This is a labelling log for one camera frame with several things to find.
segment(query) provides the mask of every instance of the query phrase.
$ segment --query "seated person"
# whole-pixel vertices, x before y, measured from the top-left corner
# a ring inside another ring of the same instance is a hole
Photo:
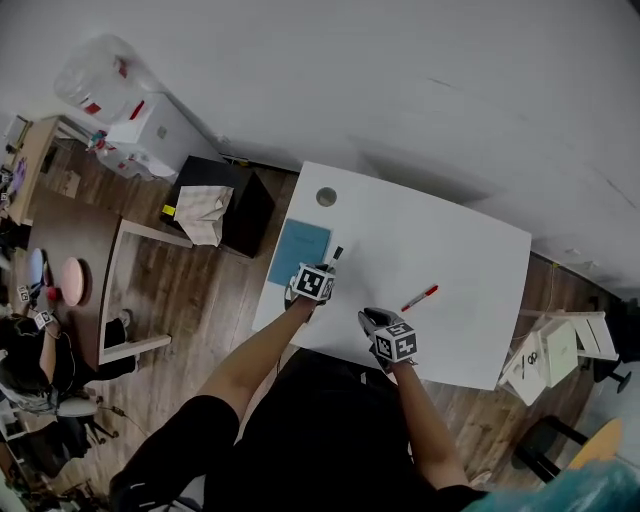
[[[113,478],[112,510],[162,510],[200,475],[205,511],[459,511],[484,496],[408,362],[392,365],[396,386],[379,369],[300,349],[236,442],[253,394],[315,305],[298,297],[213,370]]]
[[[111,380],[136,369],[134,356],[100,365],[95,372],[71,348],[71,340],[53,321],[39,330],[33,318],[0,319],[0,390],[18,407],[55,414],[58,405],[92,380]],[[124,343],[131,315],[123,310],[107,323],[105,346]]]

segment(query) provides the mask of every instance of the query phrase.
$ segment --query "black cabinet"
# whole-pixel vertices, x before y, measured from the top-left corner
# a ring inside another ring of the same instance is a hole
[[[223,217],[221,245],[253,258],[258,252],[275,204],[252,169],[190,156],[167,196],[160,219],[183,231],[173,219],[173,214],[165,212],[175,208],[181,187],[207,185],[233,188],[231,202]]]

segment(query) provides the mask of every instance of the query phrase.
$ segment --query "white wall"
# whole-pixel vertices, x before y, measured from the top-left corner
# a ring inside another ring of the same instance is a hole
[[[103,32],[240,155],[472,204],[607,288],[640,289],[640,21],[626,0],[8,0],[0,109],[60,110],[57,71]]]

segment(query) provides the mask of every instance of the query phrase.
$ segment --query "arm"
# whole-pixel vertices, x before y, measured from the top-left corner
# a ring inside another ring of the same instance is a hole
[[[49,384],[53,382],[53,373],[56,369],[56,340],[60,337],[60,324],[53,321],[47,325],[44,331],[44,341],[42,342],[42,353],[40,354],[40,368],[47,376]]]
[[[413,366],[396,363],[392,370],[398,383],[413,459],[419,471],[436,489],[468,486],[469,480],[451,434]]]
[[[315,301],[299,297],[287,311],[229,354],[198,394],[221,398],[242,420],[256,389],[315,305]]]

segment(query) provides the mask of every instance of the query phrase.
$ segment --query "hand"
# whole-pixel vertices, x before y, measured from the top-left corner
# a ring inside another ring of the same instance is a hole
[[[60,337],[60,333],[62,332],[62,328],[60,327],[60,323],[58,322],[58,320],[53,318],[53,316],[51,318],[53,319],[53,322],[48,323],[44,329],[49,336],[58,339]]]

